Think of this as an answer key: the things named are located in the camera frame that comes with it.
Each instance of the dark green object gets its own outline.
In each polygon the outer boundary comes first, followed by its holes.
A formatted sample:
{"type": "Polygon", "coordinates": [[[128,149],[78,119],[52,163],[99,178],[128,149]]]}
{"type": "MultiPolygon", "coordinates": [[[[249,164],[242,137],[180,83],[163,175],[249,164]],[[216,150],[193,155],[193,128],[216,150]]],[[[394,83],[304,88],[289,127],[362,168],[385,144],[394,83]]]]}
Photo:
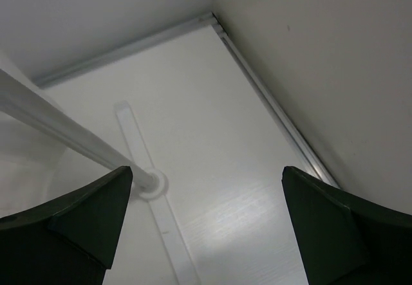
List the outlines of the dark green object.
{"type": "Polygon", "coordinates": [[[133,175],[120,167],[0,219],[0,284],[102,284],[113,264],[133,175]]]}
{"type": "Polygon", "coordinates": [[[412,284],[412,216],[295,167],[282,184],[310,285],[412,284]]]}

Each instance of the white pole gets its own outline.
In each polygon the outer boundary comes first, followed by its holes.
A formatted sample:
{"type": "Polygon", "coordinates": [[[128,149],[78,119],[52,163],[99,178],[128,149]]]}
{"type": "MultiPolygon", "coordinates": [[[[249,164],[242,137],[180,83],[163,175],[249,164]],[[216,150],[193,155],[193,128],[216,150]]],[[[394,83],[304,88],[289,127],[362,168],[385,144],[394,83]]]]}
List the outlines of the white pole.
{"type": "Polygon", "coordinates": [[[157,188],[150,174],[1,69],[0,110],[108,169],[130,166],[140,190],[157,188]]]}

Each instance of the ceiling trim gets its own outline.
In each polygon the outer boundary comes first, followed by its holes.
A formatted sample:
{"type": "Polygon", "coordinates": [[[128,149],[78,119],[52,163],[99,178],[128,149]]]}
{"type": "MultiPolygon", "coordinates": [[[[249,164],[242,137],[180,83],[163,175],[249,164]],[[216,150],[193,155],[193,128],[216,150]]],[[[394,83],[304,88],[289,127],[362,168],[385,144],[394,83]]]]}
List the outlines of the ceiling trim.
{"type": "Polygon", "coordinates": [[[45,76],[35,77],[32,79],[32,81],[36,86],[39,86],[40,88],[54,86],[62,81],[69,80],[73,77],[85,74],[94,69],[101,68],[108,63],[123,59],[124,57],[128,57],[139,51],[156,46],[162,42],[203,28],[204,26],[217,23],[218,21],[211,12],[202,14],[188,21],[184,21],[172,27],[165,28],[160,32],[152,33],[147,37],[143,37],[136,41],[130,42],[114,50],[105,52],[101,55],[97,55],[96,57],[93,57],[91,59],[62,68],[45,76]]]}

